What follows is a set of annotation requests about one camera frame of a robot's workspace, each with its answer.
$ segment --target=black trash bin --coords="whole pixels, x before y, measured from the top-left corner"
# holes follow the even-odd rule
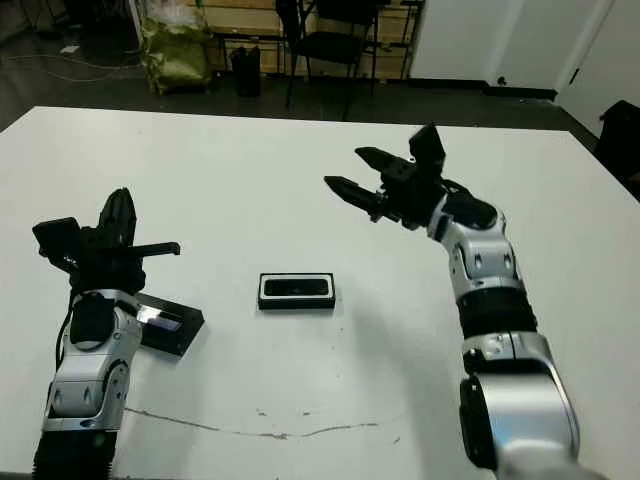
[[[260,49],[247,51],[240,47],[231,53],[231,66],[236,80],[236,91],[241,97],[260,95]]]

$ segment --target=small black box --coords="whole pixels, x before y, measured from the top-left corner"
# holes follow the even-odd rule
[[[258,286],[260,310],[333,308],[332,273],[263,273]]]

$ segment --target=cable on floor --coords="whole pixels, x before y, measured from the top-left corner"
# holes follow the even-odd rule
[[[27,60],[27,59],[31,59],[31,58],[53,58],[55,60],[64,60],[66,62],[71,62],[71,63],[77,63],[79,65],[86,65],[88,67],[93,67],[93,68],[101,68],[104,70],[120,70],[121,68],[131,68],[131,67],[137,67],[139,64],[136,65],[97,65],[95,63],[89,63],[89,62],[85,62],[84,60],[77,60],[75,58],[69,58],[69,57],[65,57],[62,55],[47,55],[47,54],[33,54],[33,55],[14,55],[11,57],[2,57],[0,60],[4,61],[4,60]]]
[[[45,70],[44,68],[38,68],[38,67],[3,67],[0,71],[2,70],[35,70],[38,72],[46,73],[47,75],[50,75],[52,77],[59,78],[60,80],[66,80],[67,82],[78,82],[78,83],[99,82],[101,80],[105,80],[107,77],[110,77],[117,71],[117,70],[112,70],[111,72],[98,78],[71,78],[71,77],[60,75],[59,73],[51,72],[49,70]]]

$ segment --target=black cable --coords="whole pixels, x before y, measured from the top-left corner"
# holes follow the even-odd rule
[[[125,52],[118,52],[118,53],[125,55],[127,52],[125,51]],[[123,68],[127,68],[126,65],[98,65],[95,63],[85,62],[84,60],[78,60],[77,58],[65,57],[64,55],[51,55],[51,54],[43,54],[43,53],[36,53],[36,54],[29,54],[29,55],[12,55],[10,57],[0,57],[0,58],[2,58],[2,60],[11,60],[11,61],[29,60],[32,58],[52,58],[54,60],[77,63],[78,65],[86,65],[87,67],[99,68],[102,70],[121,70]]]
[[[71,320],[71,311],[73,310],[73,297],[75,296],[75,292],[73,289],[71,293],[69,293],[69,306],[67,307],[67,315],[64,317],[62,321],[62,325],[60,325],[60,330],[58,331],[58,338],[56,338],[56,371],[60,368],[62,364],[62,356],[64,351],[60,349],[60,344],[62,343],[62,336],[64,335],[64,329],[69,325],[69,321]]]

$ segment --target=green bag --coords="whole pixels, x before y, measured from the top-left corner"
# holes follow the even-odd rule
[[[163,95],[178,87],[207,86],[211,81],[205,50],[208,40],[202,27],[145,19],[141,62],[151,90]]]

